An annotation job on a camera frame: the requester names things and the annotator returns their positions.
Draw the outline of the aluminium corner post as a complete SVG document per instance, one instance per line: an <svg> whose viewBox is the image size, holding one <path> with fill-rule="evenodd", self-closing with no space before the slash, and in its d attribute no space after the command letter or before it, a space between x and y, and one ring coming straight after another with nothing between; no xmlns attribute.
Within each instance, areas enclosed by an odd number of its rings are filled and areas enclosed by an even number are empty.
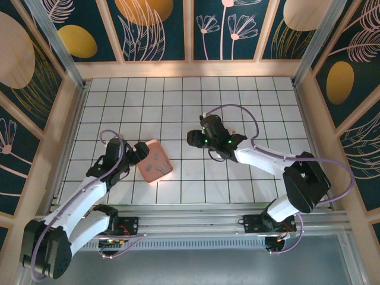
<svg viewBox="0 0 380 285"><path fill-rule="evenodd" d="M86 82L55 27L56 21L66 20L67 16L73 12L72 0L23 0L23 2L33 14L68 75L80 90L84 90Z"/></svg>
<svg viewBox="0 0 380 285"><path fill-rule="evenodd" d="M343 11L347 5L347 1L348 0L331 0L329 6L325 9L325 12L322 13L323 17L321 18L292 79L293 87L295 89L298 89L302 84L313 61L334 29L336 22L341 14L344 14Z"/></svg>

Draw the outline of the aluminium mounting rail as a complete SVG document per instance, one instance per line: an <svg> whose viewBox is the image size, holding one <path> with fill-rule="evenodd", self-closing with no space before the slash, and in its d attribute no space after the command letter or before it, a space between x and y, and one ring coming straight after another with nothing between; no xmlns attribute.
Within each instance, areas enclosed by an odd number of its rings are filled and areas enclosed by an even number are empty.
<svg viewBox="0 0 380 285"><path fill-rule="evenodd" d="M154 238L210 238L243 236L238 220L245 214L260 214L266 203L246 204L137 204L114 205L121 217L138 217L138 233ZM302 214L306 235L351 233L345 211L315 208Z"/></svg>

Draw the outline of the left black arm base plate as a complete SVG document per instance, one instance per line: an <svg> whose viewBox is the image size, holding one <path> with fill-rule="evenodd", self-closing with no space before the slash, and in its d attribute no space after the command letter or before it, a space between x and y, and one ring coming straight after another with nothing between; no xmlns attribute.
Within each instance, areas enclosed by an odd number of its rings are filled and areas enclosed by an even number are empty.
<svg viewBox="0 0 380 285"><path fill-rule="evenodd" d="M136 236L139 228L138 217L119 217L118 218L118 234L122 236Z"/></svg>

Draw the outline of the perforated metal strip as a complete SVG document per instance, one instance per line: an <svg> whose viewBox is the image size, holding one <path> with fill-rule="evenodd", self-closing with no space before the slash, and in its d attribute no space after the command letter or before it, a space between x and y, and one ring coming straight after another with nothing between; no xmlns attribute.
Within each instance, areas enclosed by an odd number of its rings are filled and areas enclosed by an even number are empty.
<svg viewBox="0 0 380 285"><path fill-rule="evenodd" d="M263 237L148 238L138 242L132 251L195 249L265 249Z"/></svg>

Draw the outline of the pink plastic tray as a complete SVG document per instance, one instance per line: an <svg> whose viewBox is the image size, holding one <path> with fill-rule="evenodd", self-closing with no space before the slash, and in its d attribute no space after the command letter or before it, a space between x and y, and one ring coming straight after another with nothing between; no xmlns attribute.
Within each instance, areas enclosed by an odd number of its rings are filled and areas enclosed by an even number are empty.
<svg viewBox="0 0 380 285"><path fill-rule="evenodd" d="M149 154L146 158L137 164L137 168L139 169L140 174L145 182L149 184L160 182L170 176L170 174L173 172L173 165L158 140L150 140L146 142L146 145L149 149ZM157 160L154 160L154 155L156 153L159 154L159 158ZM165 166L163 164L164 161L167 161L168 166ZM148 165L152 165L152 168L149 171L146 171L145 168ZM163 170L167 170L167 173L164 174L162 171L156 170L157 167L161 167Z"/></svg>

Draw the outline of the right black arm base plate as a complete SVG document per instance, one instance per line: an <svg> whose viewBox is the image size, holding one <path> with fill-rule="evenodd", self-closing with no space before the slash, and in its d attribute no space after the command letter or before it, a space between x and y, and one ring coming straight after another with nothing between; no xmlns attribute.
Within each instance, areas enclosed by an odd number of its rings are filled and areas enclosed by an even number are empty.
<svg viewBox="0 0 380 285"><path fill-rule="evenodd" d="M242 216L242 225L245 233L289 233L297 232L295 218L290 216L284 221L264 221L259 214Z"/></svg>

